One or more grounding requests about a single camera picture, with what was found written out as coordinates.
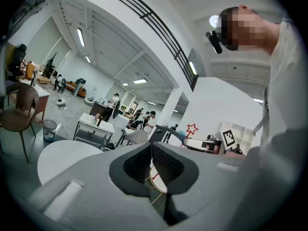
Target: star-shaped decoration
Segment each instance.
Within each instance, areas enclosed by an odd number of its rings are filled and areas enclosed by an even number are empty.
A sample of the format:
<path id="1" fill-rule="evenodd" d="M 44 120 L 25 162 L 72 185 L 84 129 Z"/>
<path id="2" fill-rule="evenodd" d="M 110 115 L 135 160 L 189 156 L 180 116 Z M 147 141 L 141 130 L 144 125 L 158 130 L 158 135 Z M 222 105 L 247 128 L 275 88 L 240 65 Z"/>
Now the star-shaped decoration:
<path id="1" fill-rule="evenodd" d="M 191 133 L 191 134 L 194 134 L 196 131 L 198 131 L 199 129 L 196 128 L 196 124 L 192 124 L 192 125 L 187 125 L 188 126 L 188 129 L 186 130 L 186 132 L 188 132 L 188 135 Z"/>

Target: metal railing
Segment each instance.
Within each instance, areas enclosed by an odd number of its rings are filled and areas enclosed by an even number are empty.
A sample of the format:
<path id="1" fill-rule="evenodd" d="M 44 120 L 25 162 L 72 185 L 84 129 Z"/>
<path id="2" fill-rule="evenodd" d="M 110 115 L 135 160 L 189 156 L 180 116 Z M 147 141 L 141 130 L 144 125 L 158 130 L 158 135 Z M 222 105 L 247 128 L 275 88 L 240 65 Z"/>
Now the metal railing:
<path id="1" fill-rule="evenodd" d="M 160 37 L 182 69 L 190 86 L 195 75 L 180 44 L 162 19 L 142 0 L 119 0 L 130 7 Z"/>

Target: ceiling light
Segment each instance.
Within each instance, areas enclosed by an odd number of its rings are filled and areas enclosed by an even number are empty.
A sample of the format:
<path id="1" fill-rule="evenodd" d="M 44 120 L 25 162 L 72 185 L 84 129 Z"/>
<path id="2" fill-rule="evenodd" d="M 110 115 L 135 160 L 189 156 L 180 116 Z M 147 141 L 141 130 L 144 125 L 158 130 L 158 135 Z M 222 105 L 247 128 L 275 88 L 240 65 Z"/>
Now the ceiling light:
<path id="1" fill-rule="evenodd" d="M 88 60 L 88 62 L 89 62 L 89 64 L 90 64 L 91 62 L 90 62 L 90 59 L 89 59 L 89 57 L 88 57 L 88 56 L 86 56 L 86 59 Z"/>
<path id="2" fill-rule="evenodd" d="M 189 62 L 189 65 L 190 65 L 191 68 L 192 68 L 193 74 L 196 75 L 197 72 L 196 72 L 196 70 L 195 70 L 195 68 L 194 68 L 194 66 L 193 66 L 193 63 L 192 63 L 192 62 Z"/>
<path id="3" fill-rule="evenodd" d="M 134 80 L 134 83 L 135 83 L 135 84 L 146 83 L 146 82 L 147 82 L 146 79 L 137 79 L 137 80 Z"/>
<path id="4" fill-rule="evenodd" d="M 210 17 L 210 24 L 212 27 L 216 27 L 217 22 L 218 22 L 218 15 L 213 15 Z"/>
<path id="5" fill-rule="evenodd" d="M 260 100 L 260 99 L 256 99 L 254 98 L 255 101 L 259 102 L 259 103 L 263 103 L 263 100 Z"/>
<path id="6" fill-rule="evenodd" d="M 80 28 L 77 28 L 77 31 L 78 31 L 78 36 L 79 36 L 79 39 L 80 39 L 80 43 L 83 47 L 85 47 L 85 41 L 83 40 L 83 35 L 82 35 L 82 31 Z"/>

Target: trash can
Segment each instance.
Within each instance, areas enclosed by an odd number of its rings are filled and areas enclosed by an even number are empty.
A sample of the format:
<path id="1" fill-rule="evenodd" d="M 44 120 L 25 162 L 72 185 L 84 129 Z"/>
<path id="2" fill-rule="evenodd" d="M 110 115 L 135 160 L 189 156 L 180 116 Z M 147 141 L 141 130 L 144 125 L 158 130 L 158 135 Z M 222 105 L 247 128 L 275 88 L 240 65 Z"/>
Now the trash can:
<path id="1" fill-rule="evenodd" d="M 46 142 L 53 142 L 56 133 L 57 124 L 51 120 L 43 122 L 43 138 Z"/>

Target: orange sofa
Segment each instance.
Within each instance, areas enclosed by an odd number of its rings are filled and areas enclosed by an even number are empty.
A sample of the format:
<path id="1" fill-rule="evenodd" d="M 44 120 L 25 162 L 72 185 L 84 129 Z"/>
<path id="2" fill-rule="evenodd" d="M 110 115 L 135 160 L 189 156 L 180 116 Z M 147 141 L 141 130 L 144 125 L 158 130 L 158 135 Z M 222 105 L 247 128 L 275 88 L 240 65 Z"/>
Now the orange sofa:
<path id="1" fill-rule="evenodd" d="M 72 82 L 72 81 L 67 81 L 66 82 L 66 89 L 69 89 L 71 90 L 72 92 L 75 91 L 75 88 L 76 88 L 76 84 L 75 82 Z M 87 91 L 86 89 L 84 89 L 83 87 L 80 87 L 77 95 L 81 96 L 81 97 L 86 97 L 86 94 L 87 94 Z"/>

